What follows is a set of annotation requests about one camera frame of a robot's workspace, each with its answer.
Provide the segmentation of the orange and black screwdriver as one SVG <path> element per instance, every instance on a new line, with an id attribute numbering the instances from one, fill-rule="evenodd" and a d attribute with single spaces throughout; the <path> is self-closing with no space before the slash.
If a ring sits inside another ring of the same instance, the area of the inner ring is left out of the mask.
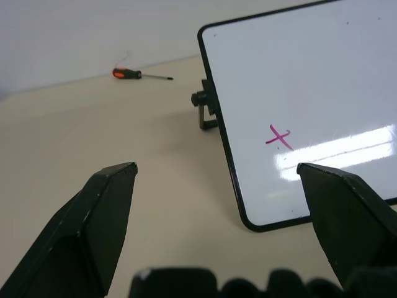
<path id="1" fill-rule="evenodd" d="M 168 76 L 157 76 L 157 75 L 151 75 L 151 74 L 143 74 L 140 70 L 131 70 L 128 68 L 114 68 L 112 70 L 112 75 L 113 75 L 113 77 L 115 77 L 117 79 L 140 80 L 143 78 L 151 78 L 151 79 L 163 79 L 163 80 L 168 80 L 168 81 L 172 81 L 174 79 L 173 77 L 168 77 Z"/>

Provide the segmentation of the black whiteboard stand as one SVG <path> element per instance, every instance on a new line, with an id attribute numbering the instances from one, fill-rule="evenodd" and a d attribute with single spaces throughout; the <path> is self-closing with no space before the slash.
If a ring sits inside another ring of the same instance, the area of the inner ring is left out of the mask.
<path id="1" fill-rule="evenodd" d="M 198 125 L 201 130 L 210 130 L 218 127 L 216 116 L 214 119 L 205 120 L 205 108 L 209 116 L 216 115 L 218 105 L 215 99 L 215 92 L 208 79 L 202 80 L 202 90 L 191 95 L 191 103 L 198 108 Z"/>

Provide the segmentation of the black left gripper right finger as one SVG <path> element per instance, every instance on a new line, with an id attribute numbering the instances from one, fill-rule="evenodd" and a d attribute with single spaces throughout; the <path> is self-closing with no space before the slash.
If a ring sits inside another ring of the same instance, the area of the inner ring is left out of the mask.
<path id="1" fill-rule="evenodd" d="M 397 269 L 397 212 L 361 177 L 300 163 L 314 231 L 342 286 L 359 268 Z"/>

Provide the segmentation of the black-framed whiteboard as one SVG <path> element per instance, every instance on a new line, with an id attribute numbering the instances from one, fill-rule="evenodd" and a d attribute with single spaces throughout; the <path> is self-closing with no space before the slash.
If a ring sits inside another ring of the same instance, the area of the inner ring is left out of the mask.
<path id="1" fill-rule="evenodd" d="M 397 0 L 321 0 L 197 38 L 246 228 L 309 221 L 300 163 L 354 173 L 397 204 Z"/>

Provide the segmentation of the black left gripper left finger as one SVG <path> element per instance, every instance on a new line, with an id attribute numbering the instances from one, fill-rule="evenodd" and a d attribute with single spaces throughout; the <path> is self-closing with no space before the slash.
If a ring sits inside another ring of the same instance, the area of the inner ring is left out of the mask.
<path id="1" fill-rule="evenodd" d="M 0 298 L 105 298 L 127 233 L 138 167 L 94 173 L 48 221 Z"/>

